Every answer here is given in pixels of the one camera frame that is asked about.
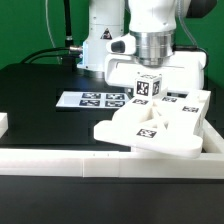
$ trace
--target white cube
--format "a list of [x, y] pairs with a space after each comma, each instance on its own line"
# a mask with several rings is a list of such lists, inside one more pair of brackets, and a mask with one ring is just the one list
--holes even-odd
[[141, 74], [135, 79], [134, 96], [150, 100], [161, 92], [161, 85], [161, 74]]

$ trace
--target white plastic part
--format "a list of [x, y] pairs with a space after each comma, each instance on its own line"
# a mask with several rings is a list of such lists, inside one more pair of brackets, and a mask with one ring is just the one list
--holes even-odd
[[224, 179], [224, 154], [0, 149], [0, 175]]
[[129, 8], [131, 31], [155, 33], [176, 28], [176, 0], [129, 0]]
[[197, 158], [203, 139], [202, 123], [210, 92], [194, 90], [185, 99], [164, 97], [147, 101], [137, 95], [115, 112], [112, 121], [94, 127], [97, 140], [165, 154]]
[[122, 54], [125, 55], [133, 55], [136, 51], [136, 39], [135, 37], [131, 36], [130, 34], [127, 34], [125, 36], [121, 36], [121, 37], [116, 37], [115, 39], [109, 41], [106, 45], [106, 49], [109, 53], [114, 53], [112, 51], [111, 46], [113, 45], [113, 43], [116, 42], [123, 42], [125, 43], [125, 51]]
[[8, 117], [6, 113], [0, 113], [0, 138], [8, 130]]
[[124, 32], [124, 0], [89, 1], [89, 36], [83, 43], [78, 68], [104, 72], [106, 44]]
[[105, 80], [112, 86], [133, 88], [138, 75], [162, 74], [164, 87], [168, 86], [171, 92], [184, 93], [203, 88], [205, 63], [204, 52], [176, 51], [164, 58], [159, 68], [140, 65], [134, 56], [109, 54], [105, 60]]

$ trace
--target white block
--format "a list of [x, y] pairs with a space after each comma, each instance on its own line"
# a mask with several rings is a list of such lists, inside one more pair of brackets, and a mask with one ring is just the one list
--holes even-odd
[[135, 79], [134, 96], [142, 99], [152, 100], [159, 95], [162, 86], [162, 75], [142, 74]]

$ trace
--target cable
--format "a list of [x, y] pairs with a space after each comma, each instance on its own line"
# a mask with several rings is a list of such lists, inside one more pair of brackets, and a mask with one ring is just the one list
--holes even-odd
[[50, 22], [49, 22], [49, 7], [48, 7], [48, 0], [45, 0], [45, 12], [46, 12], [46, 24], [47, 24], [47, 31], [48, 31], [48, 35], [50, 37], [50, 41], [51, 44], [53, 46], [53, 48], [56, 48], [56, 44], [54, 42], [54, 38], [51, 32], [51, 26], [50, 26]]
[[40, 55], [35, 58], [33, 58], [31, 61], [29, 61], [29, 64], [32, 64], [34, 61], [41, 59], [41, 58], [48, 58], [48, 57], [63, 57], [63, 56], [69, 56], [73, 58], [80, 58], [79, 54], [48, 54], [48, 55]]
[[30, 60], [31, 58], [33, 58], [37, 55], [40, 55], [40, 54], [49, 53], [49, 52], [58, 52], [58, 51], [68, 51], [68, 50], [70, 50], [69, 47], [56, 47], [56, 48], [40, 50], [40, 51], [30, 54], [29, 56], [24, 58], [20, 63], [25, 64], [28, 60]]
[[183, 19], [183, 7], [184, 7], [184, 5], [183, 5], [183, 3], [184, 3], [183, 0], [178, 0], [178, 2], [177, 2], [177, 4], [178, 4], [177, 5], [178, 6], [177, 12], [178, 12], [178, 18], [179, 18], [179, 21], [180, 21], [180, 25], [182, 26], [185, 34], [188, 36], [188, 38], [190, 39], [192, 44], [194, 46], [198, 46], [197, 41], [195, 40], [195, 38], [193, 37], [193, 35], [191, 34], [191, 32], [189, 31], [189, 29], [187, 28], [187, 26], [184, 22], [184, 19]]

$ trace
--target green wall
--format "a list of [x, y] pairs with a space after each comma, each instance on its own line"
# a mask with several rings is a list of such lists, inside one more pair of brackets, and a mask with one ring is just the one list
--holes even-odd
[[[72, 29], [75, 44], [81, 44], [88, 35], [88, 0], [71, 0]], [[28, 54], [51, 48], [45, 20], [44, 0], [0, 1], [0, 68], [20, 62]], [[200, 47], [210, 55], [206, 75], [224, 87], [224, 1], [205, 18], [186, 19], [190, 31]], [[64, 46], [63, 0], [49, 0], [52, 33], [57, 46]], [[126, 31], [129, 16], [126, 13]], [[190, 44], [180, 26], [176, 33], [177, 44]], [[49, 59], [47, 63], [56, 63]]]

